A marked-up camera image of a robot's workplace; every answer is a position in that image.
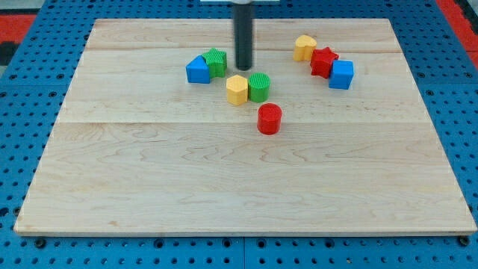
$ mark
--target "wooden board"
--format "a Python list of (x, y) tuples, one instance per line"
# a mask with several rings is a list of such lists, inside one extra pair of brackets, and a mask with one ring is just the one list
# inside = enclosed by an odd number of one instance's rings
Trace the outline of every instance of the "wooden board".
[[(97, 20), (15, 230), (52, 236), (466, 235), (476, 225), (386, 19), (255, 24), (234, 68), (229, 20)], [(292, 61), (316, 37), (352, 60), (350, 90)], [(226, 79), (188, 84), (212, 46), (227, 76), (266, 72), (281, 131)]]

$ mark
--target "blue block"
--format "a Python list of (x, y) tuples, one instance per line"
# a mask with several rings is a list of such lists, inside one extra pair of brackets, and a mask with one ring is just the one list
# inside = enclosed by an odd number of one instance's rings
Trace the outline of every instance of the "blue block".
[(189, 83), (211, 83), (209, 78), (209, 67), (200, 55), (186, 66), (187, 82)]
[(348, 90), (353, 78), (353, 62), (334, 60), (330, 72), (329, 88)]

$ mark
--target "yellow block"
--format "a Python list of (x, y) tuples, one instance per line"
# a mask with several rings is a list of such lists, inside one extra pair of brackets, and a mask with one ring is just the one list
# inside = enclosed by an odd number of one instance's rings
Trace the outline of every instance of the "yellow block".
[(296, 47), (294, 49), (295, 61), (310, 61), (312, 59), (312, 52), (317, 47), (317, 41), (308, 36), (301, 35), (296, 40)]
[(226, 80), (227, 102), (242, 105), (247, 102), (247, 78), (234, 75)]

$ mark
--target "plastic block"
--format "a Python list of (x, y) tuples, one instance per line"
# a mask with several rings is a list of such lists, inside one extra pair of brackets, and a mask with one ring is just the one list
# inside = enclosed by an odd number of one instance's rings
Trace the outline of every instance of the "plastic block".
[(261, 105), (258, 110), (257, 129), (264, 135), (274, 135), (281, 128), (282, 109), (272, 103)]
[(242, 105), (247, 102), (247, 78), (234, 75), (226, 80), (227, 102)]
[(257, 72), (249, 77), (249, 98), (253, 102), (265, 102), (269, 98), (270, 78)]
[(296, 46), (294, 48), (294, 60), (295, 61), (310, 61), (312, 52), (317, 47), (317, 41), (308, 36), (301, 35), (296, 39)]
[(210, 78), (224, 78), (226, 76), (227, 69), (227, 56), (226, 52), (212, 48), (209, 52), (202, 54), (209, 67)]
[(312, 75), (319, 75), (323, 78), (330, 76), (333, 60), (338, 59), (338, 54), (335, 54), (329, 47), (324, 49), (315, 49), (312, 52), (311, 67)]
[(335, 60), (329, 80), (329, 88), (348, 90), (353, 78), (353, 62)]
[(189, 83), (211, 83), (209, 68), (201, 55), (194, 58), (194, 60), (186, 66), (186, 74), (187, 82)]

